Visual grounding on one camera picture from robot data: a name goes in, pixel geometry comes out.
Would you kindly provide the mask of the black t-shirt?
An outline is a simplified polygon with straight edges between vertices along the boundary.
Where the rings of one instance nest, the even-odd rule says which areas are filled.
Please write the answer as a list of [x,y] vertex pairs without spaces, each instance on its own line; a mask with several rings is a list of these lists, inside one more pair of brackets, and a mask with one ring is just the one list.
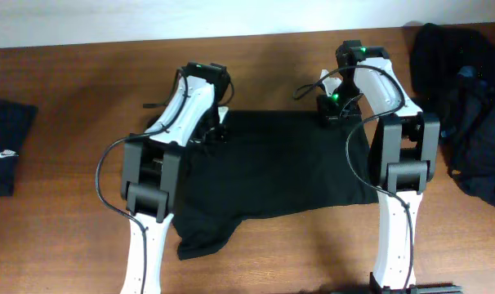
[[321,125],[315,111],[236,110],[226,138],[188,145],[173,225],[179,260],[220,251],[247,219],[377,202],[360,117]]

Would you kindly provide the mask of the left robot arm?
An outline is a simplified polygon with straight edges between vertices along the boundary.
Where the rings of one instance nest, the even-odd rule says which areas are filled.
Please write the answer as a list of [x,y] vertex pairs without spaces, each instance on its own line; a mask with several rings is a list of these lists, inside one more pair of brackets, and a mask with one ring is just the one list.
[[176,195],[189,168],[189,152],[225,139],[232,87],[224,65],[189,62],[178,69],[167,108],[123,146],[121,195],[130,216],[124,293],[159,293],[167,232]]

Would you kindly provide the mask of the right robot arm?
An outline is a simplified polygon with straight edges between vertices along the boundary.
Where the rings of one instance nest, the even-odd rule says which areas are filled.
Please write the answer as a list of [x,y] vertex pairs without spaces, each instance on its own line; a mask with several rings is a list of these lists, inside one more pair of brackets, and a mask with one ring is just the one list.
[[371,293],[461,293],[452,283],[420,285],[414,273],[418,209],[433,179],[439,119],[416,105],[395,77],[384,47],[344,41],[336,50],[337,69],[323,70],[316,86],[325,125],[358,116],[365,97],[377,121],[368,153],[368,174],[359,181],[375,190],[380,208],[379,245],[370,274]]

